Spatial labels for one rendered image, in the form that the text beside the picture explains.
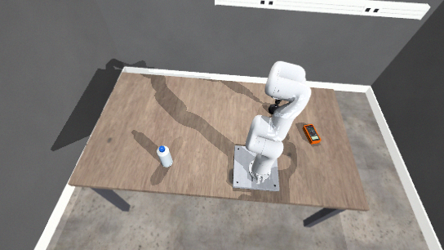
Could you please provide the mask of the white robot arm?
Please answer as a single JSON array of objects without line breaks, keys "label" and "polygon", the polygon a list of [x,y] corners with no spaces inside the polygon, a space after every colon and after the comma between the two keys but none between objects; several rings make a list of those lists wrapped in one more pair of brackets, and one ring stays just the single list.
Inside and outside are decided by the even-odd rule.
[{"label": "white robot arm", "polygon": [[256,115],[252,120],[246,138],[246,149],[257,153],[255,163],[253,160],[249,165],[249,173],[256,179],[256,184],[269,177],[274,161],[282,154],[282,141],[311,96],[311,89],[305,84],[305,71],[302,67],[278,61],[270,72],[265,93],[289,102],[275,109],[272,118]]}]

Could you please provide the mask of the orange handheld multimeter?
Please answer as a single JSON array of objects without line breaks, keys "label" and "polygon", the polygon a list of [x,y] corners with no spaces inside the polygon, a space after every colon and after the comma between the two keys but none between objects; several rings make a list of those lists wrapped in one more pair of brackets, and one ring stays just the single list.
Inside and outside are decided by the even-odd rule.
[{"label": "orange handheld multimeter", "polygon": [[312,124],[304,125],[303,130],[311,145],[321,141],[320,136],[317,134],[317,131]]}]

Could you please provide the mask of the white bottle with blue cap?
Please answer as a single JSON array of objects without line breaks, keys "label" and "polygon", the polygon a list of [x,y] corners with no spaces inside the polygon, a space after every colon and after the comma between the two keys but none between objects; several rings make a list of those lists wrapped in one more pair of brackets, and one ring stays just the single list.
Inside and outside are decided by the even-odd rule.
[{"label": "white bottle with blue cap", "polygon": [[168,147],[164,146],[165,147],[165,149],[164,149],[163,146],[160,146],[157,149],[157,155],[158,155],[163,167],[170,167],[173,163],[173,160],[171,158],[171,154],[170,154]]}]

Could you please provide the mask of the black dome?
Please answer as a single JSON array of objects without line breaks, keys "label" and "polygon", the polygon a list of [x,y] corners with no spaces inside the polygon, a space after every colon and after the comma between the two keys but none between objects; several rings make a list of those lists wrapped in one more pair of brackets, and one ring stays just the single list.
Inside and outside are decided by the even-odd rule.
[{"label": "black dome", "polygon": [[279,105],[273,104],[269,106],[269,112],[273,114],[274,110],[280,107]]}]

